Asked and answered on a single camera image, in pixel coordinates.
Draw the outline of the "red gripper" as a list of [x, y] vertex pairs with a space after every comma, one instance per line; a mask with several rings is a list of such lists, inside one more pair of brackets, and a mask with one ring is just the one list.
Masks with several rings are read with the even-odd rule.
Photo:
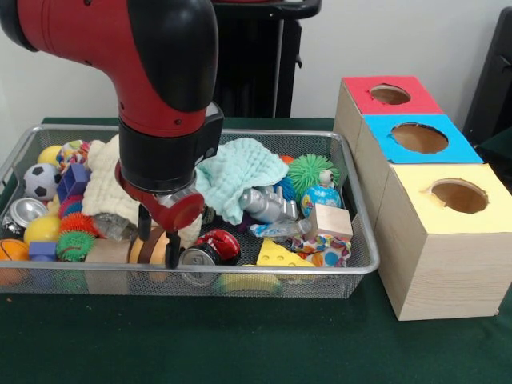
[[179, 264], [181, 238], [179, 230], [191, 225], [204, 207], [203, 196], [192, 186], [170, 194], [153, 194], [143, 191], [122, 176], [121, 163], [115, 167], [115, 178], [120, 187], [139, 204], [138, 237], [146, 242], [150, 237], [151, 223], [155, 221], [166, 231], [168, 243], [165, 250], [165, 264], [175, 269]]

